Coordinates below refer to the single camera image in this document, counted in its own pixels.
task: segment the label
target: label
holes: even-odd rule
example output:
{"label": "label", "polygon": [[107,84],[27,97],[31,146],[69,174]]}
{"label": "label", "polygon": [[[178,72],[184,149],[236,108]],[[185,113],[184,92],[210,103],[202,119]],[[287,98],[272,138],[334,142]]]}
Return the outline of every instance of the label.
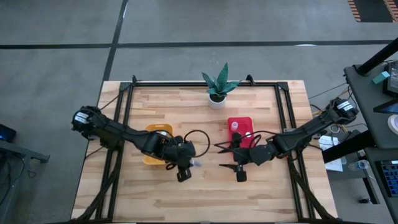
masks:
{"label": "label", "polygon": [[81,123],[83,123],[83,124],[87,124],[87,123],[88,123],[87,120],[86,120],[87,117],[88,117],[87,114],[82,113],[82,112],[78,112],[78,113],[76,114],[76,116],[75,116],[75,120],[76,120],[76,121],[79,121],[79,122],[81,122]]}
{"label": "label", "polygon": [[344,107],[344,110],[345,110],[345,111],[348,111],[348,110],[351,110],[351,109],[353,109],[353,108],[354,108],[353,106],[348,105],[348,106]]}
{"label": "label", "polygon": [[79,117],[82,117],[82,118],[87,118],[87,117],[88,117],[87,114],[82,113],[82,112],[78,112],[78,113],[76,114],[76,116],[79,116]]}
{"label": "label", "polygon": [[337,106],[337,109],[342,109],[343,107],[345,107],[345,106],[347,106],[347,105],[349,105],[349,102],[348,101],[346,101],[346,102],[344,102],[344,103],[341,103],[341,104],[339,104],[338,106]]}
{"label": "label", "polygon": [[88,123],[85,118],[81,118],[79,116],[75,116],[75,121],[79,121],[79,122],[81,122],[83,124],[87,124]]}

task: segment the green leaf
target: green leaf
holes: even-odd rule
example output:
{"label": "green leaf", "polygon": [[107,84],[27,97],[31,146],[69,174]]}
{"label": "green leaf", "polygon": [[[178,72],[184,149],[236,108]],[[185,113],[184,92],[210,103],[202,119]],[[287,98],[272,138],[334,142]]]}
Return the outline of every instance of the green leaf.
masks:
{"label": "green leaf", "polygon": [[221,69],[220,74],[218,74],[217,78],[217,85],[220,88],[220,91],[222,91],[225,88],[227,81],[228,81],[228,63],[225,63],[223,69]]}
{"label": "green leaf", "polygon": [[209,88],[217,88],[216,83],[206,73],[202,72],[201,75],[203,76],[203,79],[206,81]]}
{"label": "green leaf", "polygon": [[216,88],[210,88],[210,89],[207,90],[207,92],[208,92],[210,95],[213,95],[213,94],[218,95]]}
{"label": "green leaf", "polygon": [[239,83],[240,83],[240,81],[227,83],[225,88],[221,91],[221,93],[227,94],[227,93],[231,92],[238,86]]}

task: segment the red container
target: red container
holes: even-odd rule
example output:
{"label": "red container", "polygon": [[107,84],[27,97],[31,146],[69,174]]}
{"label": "red container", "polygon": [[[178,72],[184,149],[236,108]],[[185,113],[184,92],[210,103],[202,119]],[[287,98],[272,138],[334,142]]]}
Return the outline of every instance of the red container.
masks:
{"label": "red container", "polygon": [[[238,128],[233,131],[231,130],[231,125],[233,122],[238,123]],[[249,133],[253,132],[253,122],[251,121],[250,117],[240,117],[240,118],[228,118],[228,140],[232,140],[232,134],[238,132],[242,136],[245,136]],[[254,138],[253,135],[244,137],[242,139],[241,147],[249,147],[251,140]]]}

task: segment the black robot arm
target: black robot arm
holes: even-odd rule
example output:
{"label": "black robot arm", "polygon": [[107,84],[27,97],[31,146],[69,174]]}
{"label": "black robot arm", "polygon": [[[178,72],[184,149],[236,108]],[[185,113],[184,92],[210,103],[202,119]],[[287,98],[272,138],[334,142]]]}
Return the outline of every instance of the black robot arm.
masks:
{"label": "black robot arm", "polygon": [[143,154],[160,159],[178,167],[177,179],[183,182],[191,177],[189,167],[195,157],[195,147],[191,141],[183,141],[181,136],[168,136],[167,131],[137,131],[103,115],[97,107],[82,106],[73,115],[72,130],[78,131],[88,140],[99,138],[101,146],[117,149],[122,141],[129,141]]}
{"label": "black robot arm", "polygon": [[245,136],[234,133],[228,148],[221,146],[227,142],[215,144],[215,146],[223,149],[219,153],[233,152],[234,161],[238,164],[220,164],[220,166],[231,168],[236,173],[237,181],[244,182],[247,177],[243,165],[253,162],[259,166],[275,157],[282,159],[292,151],[301,151],[308,146],[314,134],[332,124],[349,124],[355,120],[357,114],[358,110],[348,100],[336,98],[330,101],[321,115],[293,131],[274,135],[267,139],[267,144],[250,146],[250,148],[240,147],[239,144]]}
{"label": "black robot arm", "polygon": [[356,119],[357,114],[358,110],[348,100],[331,100],[321,115],[293,131],[267,139],[267,145],[258,145],[250,149],[250,158],[258,166],[274,157],[281,159],[294,150],[306,148],[312,136],[322,129],[332,124],[349,124]]}

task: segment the white pot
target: white pot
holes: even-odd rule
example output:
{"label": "white pot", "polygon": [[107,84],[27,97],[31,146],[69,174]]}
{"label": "white pot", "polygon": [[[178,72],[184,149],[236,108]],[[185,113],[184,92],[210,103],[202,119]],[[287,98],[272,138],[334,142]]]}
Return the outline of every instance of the white pot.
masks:
{"label": "white pot", "polygon": [[218,110],[225,107],[226,97],[224,97],[223,101],[221,102],[214,102],[213,100],[211,100],[210,94],[208,95],[208,97],[209,97],[209,106],[211,109]]}

